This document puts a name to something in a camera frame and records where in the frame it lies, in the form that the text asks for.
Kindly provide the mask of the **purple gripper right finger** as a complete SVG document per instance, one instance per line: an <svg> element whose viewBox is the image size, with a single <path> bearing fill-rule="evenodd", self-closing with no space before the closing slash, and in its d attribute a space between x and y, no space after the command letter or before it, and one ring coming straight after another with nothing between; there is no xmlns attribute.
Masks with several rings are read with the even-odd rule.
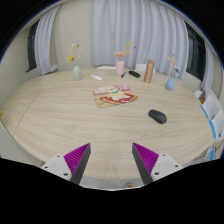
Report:
<svg viewBox="0 0 224 224"><path fill-rule="evenodd" d="M182 169L168 154L157 154L137 143L132 144L132 154L144 185Z"/></svg>

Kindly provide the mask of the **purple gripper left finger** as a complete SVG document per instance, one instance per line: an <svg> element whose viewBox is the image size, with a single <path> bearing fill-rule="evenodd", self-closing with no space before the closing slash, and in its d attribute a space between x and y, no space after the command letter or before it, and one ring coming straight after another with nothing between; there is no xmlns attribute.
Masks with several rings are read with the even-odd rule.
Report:
<svg viewBox="0 0 224 224"><path fill-rule="evenodd" d="M56 154L42 166L42 169L79 185L90 154L91 147L87 143L66 155Z"/></svg>

